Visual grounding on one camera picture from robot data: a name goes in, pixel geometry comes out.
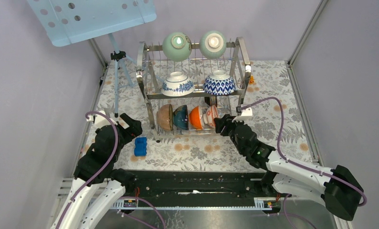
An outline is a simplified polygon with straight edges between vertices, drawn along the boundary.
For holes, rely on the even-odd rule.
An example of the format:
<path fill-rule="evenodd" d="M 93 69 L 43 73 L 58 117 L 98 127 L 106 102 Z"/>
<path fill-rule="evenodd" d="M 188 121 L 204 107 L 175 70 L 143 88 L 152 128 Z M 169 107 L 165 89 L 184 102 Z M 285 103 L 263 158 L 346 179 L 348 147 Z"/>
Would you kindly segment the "red white coral bowl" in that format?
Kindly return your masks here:
<path fill-rule="evenodd" d="M 215 128 L 215 118 L 218 117 L 218 110 L 216 105 L 212 105 L 207 108 L 206 112 L 203 114 L 203 121 L 205 124 L 211 128 Z"/>

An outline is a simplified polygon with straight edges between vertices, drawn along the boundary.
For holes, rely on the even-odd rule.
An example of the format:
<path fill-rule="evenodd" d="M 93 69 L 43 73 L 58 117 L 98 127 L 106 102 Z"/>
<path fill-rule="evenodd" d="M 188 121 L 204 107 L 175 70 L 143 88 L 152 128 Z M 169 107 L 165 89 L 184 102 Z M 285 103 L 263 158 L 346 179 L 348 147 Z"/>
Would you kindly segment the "orange bowl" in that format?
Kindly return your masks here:
<path fill-rule="evenodd" d="M 204 128 L 203 123 L 203 111 L 200 106 L 195 107 L 189 114 L 189 121 L 191 125 L 197 129 L 202 130 Z"/>

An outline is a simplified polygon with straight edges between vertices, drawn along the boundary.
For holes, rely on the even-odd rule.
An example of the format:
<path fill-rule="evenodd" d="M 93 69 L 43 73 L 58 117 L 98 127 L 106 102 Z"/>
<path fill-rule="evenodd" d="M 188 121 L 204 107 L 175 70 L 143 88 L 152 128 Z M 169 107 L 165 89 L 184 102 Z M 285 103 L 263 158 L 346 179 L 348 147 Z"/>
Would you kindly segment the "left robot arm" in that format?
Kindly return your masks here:
<path fill-rule="evenodd" d="M 104 111 L 90 111 L 85 117 L 96 126 L 96 136 L 77 163 L 72 187 L 53 229 L 94 226 L 118 197 L 135 190 L 134 174 L 113 166 L 123 147 L 142 134 L 141 122 L 123 113 L 119 123 Z"/>

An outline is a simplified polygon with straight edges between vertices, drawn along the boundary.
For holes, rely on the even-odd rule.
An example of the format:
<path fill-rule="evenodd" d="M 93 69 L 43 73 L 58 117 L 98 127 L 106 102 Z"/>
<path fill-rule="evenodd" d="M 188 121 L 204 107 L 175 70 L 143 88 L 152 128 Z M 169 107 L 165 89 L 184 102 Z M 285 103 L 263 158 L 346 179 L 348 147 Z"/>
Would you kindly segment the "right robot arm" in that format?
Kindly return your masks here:
<path fill-rule="evenodd" d="M 353 220 L 364 190 L 348 168 L 321 167 L 282 156 L 278 149 L 259 141 L 257 134 L 235 116 L 226 114 L 214 122 L 216 133 L 229 137 L 251 166 L 265 170 L 260 184 L 265 196 L 280 193 L 304 197 L 338 218 Z"/>

